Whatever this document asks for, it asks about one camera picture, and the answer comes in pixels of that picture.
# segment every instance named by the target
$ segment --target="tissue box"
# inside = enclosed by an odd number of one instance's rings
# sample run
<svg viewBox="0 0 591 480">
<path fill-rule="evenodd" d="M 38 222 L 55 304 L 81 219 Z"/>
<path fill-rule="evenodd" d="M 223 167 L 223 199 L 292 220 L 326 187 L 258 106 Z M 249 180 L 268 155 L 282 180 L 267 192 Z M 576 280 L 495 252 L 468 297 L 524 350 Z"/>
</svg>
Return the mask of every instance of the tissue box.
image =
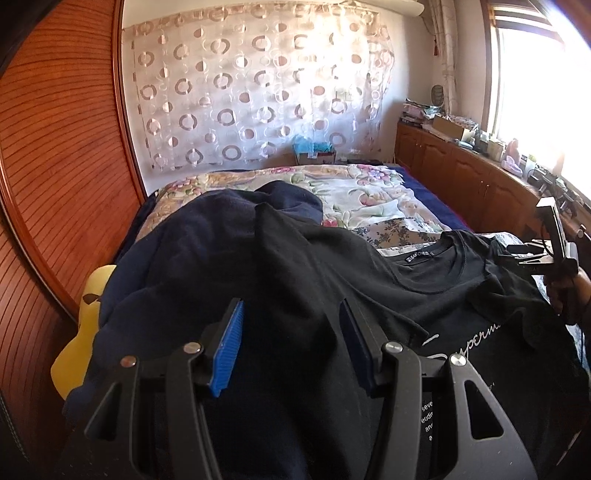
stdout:
<svg viewBox="0 0 591 480">
<path fill-rule="evenodd" d="M 298 165 L 334 164 L 335 160 L 336 152 L 314 152 L 312 155 L 308 153 L 295 154 L 295 161 Z"/>
<path fill-rule="evenodd" d="M 463 142 L 469 142 L 469 140 L 474 136 L 474 132 L 472 130 L 460 127 L 460 125 L 457 125 L 454 122 L 451 122 L 438 115 L 436 115 L 433 119 L 433 128 L 450 138 L 457 138 Z"/>
</svg>

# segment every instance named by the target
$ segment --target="wooden cabinet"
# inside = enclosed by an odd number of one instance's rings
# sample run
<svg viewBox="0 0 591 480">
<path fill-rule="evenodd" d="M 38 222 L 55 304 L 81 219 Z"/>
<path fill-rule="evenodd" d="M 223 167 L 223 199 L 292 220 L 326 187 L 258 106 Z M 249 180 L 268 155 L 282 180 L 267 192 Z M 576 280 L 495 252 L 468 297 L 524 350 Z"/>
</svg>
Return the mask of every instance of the wooden cabinet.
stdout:
<svg viewBox="0 0 591 480">
<path fill-rule="evenodd" d="M 536 196 L 504 171 L 491 167 L 483 193 L 483 208 L 478 232 L 523 234 L 526 222 L 534 215 Z"/>
<path fill-rule="evenodd" d="M 472 153 L 454 149 L 447 205 L 475 231 L 479 229 L 490 166 Z"/>
<path fill-rule="evenodd" d="M 394 156 L 396 163 L 402 165 L 411 174 L 416 174 L 415 159 L 419 161 L 423 132 L 416 127 L 398 124 Z"/>
<path fill-rule="evenodd" d="M 447 183 L 451 162 L 448 159 L 450 144 L 427 133 L 423 134 L 423 155 L 417 178 L 442 201 L 447 200 Z"/>
<path fill-rule="evenodd" d="M 395 154 L 397 163 L 475 232 L 521 236 L 539 226 L 535 193 L 496 164 L 403 124 L 398 124 Z"/>
</svg>

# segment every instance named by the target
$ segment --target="yellow plush toy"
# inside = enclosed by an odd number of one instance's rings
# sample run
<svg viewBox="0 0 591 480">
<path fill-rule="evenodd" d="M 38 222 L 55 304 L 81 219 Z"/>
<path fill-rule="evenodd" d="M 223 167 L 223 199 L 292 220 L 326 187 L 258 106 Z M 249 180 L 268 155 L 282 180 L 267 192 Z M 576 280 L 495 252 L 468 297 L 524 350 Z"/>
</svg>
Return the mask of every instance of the yellow plush toy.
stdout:
<svg viewBox="0 0 591 480">
<path fill-rule="evenodd" d="M 91 273 L 80 302 L 78 333 L 57 356 L 51 366 L 51 379 L 63 399 L 82 385 L 92 354 L 92 342 L 99 330 L 100 296 L 115 265 L 105 265 Z"/>
</svg>

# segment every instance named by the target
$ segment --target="clutter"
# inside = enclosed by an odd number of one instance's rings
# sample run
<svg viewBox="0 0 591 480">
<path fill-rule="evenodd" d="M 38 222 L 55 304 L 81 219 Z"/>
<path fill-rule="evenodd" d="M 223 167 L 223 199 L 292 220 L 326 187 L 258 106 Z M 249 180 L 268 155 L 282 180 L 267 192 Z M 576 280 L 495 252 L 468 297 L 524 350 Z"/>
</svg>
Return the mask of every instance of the clutter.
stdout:
<svg viewBox="0 0 591 480">
<path fill-rule="evenodd" d="M 577 216 L 577 201 L 574 198 L 574 195 L 571 194 L 571 192 L 564 192 L 560 197 L 556 199 L 556 203 L 558 205 L 558 210 L 560 211 L 560 213 L 565 213 L 569 215 L 571 218 Z"/>
<path fill-rule="evenodd" d="M 543 196 L 544 193 L 554 185 L 557 177 L 552 172 L 548 171 L 541 165 L 536 164 L 527 176 L 527 183 L 538 190 L 538 195 Z"/>
<path fill-rule="evenodd" d="M 492 161 L 501 163 L 503 152 L 505 151 L 505 144 L 500 140 L 489 140 L 487 155 Z"/>
<path fill-rule="evenodd" d="M 435 114 L 440 112 L 443 112 L 442 107 L 413 102 L 407 98 L 402 104 L 400 121 L 407 125 L 419 127 L 423 122 L 433 119 Z"/>
<path fill-rule="evenodd" d="M 335 163 L 336 151 L 330 142 L 314 142 L 309 138 L 297 135 L 294 138 L 293 150 L 298 165 Z"/>
<path fill-rule="evenodd" d="M 523 175 L 523 170 L 519 168 L 517 163 L 515 163 L 513 157 L 511 157 L 510 155 L 507 155 L 506 159 L 504 159 L 501 162 L 501 167 L 503 167 L 503 169 L 508 171 L 509 173 L 512 173 L 513 175 L 516 175 L 518 177 L 521 177 Z"/>
<path fill-rule="evenodd" d="M 518 165 L 521 170 L 525 170 L 525 166 L 527 165 L 527 155 L 521 156 Z"/>
<path fill-rule="evenodd" d="M 511 156 L 514 159 L 514 161 L 515 160 L 519 161 L 519 159 L 521 158 L 521 155 L 519 154 L 518 147 L 519 147 L 519 140 L 514 138 L 507 145 L 507 149 L 505 150 L 504 157 Z"/>
<path fill-rule="evenodd" d="M 528 155 L 527 160 L 525 162 L 525 167 L 523 169 L 523 179 L 527 181 L 530 176 L 530 172 L 535 169 L 535 157 L 533 155 Z"/>
<path fill-rule="evenodd" d="M 478 130 L 478 123 L 465 116 L 448 115 L 446 118 L 454 122 L 456 125 L 460 125 L 460 127 L 467 128 L 470 131 Z"/>
<path fill-rule="evenodd" d="M 488 133 L 479 130 L 474 137 L 474 150 L 484 155 L 488 154 Z"/>
<path fill-rule="evenodd" d="M 467 142 L 462 142 L 458 139 L 453 141 L 458 147 L 465 148 L 466 150 L 474 150 L 472 145 Z"/>
<path fill-rule="evenodd" d="M 457 138 L 463 142 L 468 142 L 471 137 L 474 136 L 474 130 L 467 128 L 471 126 L 471 122 L 468 119 L 462 117 L 450 117 L 458 120 L 462 125 L 458 125 L 455 121 L 448 120 L 442 116 L 436 115 L 433 119 L 433 128 L 440 131 L 442 134 L 447 135 L 450 138 Z"/>
</svg>

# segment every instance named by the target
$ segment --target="person's arm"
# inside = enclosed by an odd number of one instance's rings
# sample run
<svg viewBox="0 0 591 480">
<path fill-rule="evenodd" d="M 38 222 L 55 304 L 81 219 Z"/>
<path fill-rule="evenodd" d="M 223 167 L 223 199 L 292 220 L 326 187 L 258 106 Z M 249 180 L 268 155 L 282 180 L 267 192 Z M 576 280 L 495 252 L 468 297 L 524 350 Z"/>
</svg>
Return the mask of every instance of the person's arm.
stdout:
<svg viewBox="0 0 591 480">
<path fill-rule="evenodd" d="M 546 285 L 548 298 L 550 298 L 550 304 L 558 314 L 562 312 L 564 307 L 560 300 L 560 293 L 571 288 L 575 290 L 580 311 L 583 312 L 577 323 L 585 335 L 591 336 L 591 280 L 589 280 L 589 276 L 585 271 L 579 267 L 579 272 L 572 278 L 563 277 L 551 280 L 548 277 L 544 277 L 544 284 Z"/>
</svg>

